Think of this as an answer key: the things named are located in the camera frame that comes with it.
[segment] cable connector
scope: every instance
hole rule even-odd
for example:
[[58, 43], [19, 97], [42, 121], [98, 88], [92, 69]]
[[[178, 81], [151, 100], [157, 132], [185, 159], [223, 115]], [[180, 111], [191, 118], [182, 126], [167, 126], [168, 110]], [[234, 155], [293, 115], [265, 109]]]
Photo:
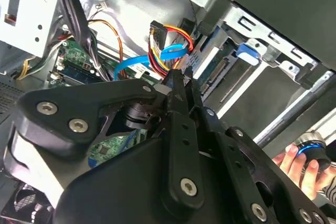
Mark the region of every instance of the cable connector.
[[154, 40], [158, 44], [159, 49], [163, 50], [164, 45], [166, 43], [168, 31], [161, 23], [159, 23], [157, 21], [153, 21], [151, 23], [151, 30], [153, 30], [153, 29], [155, 30]]

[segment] cylindrical knob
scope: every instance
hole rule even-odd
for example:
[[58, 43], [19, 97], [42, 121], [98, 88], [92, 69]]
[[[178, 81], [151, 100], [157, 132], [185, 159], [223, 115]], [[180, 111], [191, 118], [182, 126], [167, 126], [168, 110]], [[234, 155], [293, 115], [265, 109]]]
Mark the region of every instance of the cylindrical knob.
[[298, 155], [305, 153], [307, 157], [305, 167], [314, 159], [319, 163], [320, 172], [330, 166], [331, 160], [325, 153], [325, 141], [319, 133], [305, 133], [295, 141], [295, 144], [299, 148]]

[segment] orange wire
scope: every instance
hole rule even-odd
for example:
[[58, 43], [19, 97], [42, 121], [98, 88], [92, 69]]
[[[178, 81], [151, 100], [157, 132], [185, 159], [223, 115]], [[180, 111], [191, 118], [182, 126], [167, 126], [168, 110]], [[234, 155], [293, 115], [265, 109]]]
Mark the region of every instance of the orange wire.
[[[117, 32], [117, 30], [110, 24], [108, 23], [106, 20], [103, 20], [103, 19], [95, 19], [95, 20], [91, 20], [89, 21], [90, 24], [94, 24], [94, 23], [103, 23], [105, 25], [107, 25], [112, 31], [113, 33], [115, 34], [115, 36], [117, 37], [117, 40], [118, 40], [118, 44], [119, 44], [119, 56], [120, 56], [120, 63], [123, 61], [123, 48], [122, 48], [122, 41], [120, 39], [120, 36]], [[125, 70], [122, 70], [121, 72], [121, 75], [124, 76], [125, 78], [127, 78], [127, 75], [126, 75], [126, 72]]]

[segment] blue plastic tab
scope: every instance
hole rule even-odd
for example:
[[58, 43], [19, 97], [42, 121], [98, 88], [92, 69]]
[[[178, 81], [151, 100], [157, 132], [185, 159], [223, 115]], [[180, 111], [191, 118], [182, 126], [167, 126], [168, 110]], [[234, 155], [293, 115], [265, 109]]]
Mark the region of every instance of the blue plastic tab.
[[236, 52], [236, 55], [246, 61], [247, 63], [251, 64], [252, 66], [256, 66], [259, 64], [258, 59], [258, 52], [246, 44], [240, 44], [238, 47], [238, 50]]

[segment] black mechanical arm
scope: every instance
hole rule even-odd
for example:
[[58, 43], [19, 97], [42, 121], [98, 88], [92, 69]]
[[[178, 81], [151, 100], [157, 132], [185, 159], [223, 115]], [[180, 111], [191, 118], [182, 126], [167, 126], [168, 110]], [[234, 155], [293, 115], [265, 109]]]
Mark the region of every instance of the black mechanical arm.
[[[134, 129], [145, 141], [89, 169], [87, 151]], [[5, 166], [43, 191], [54, 223], [329, 223], [237, 127], [202, 105], [192, 76], [25, 94]]]

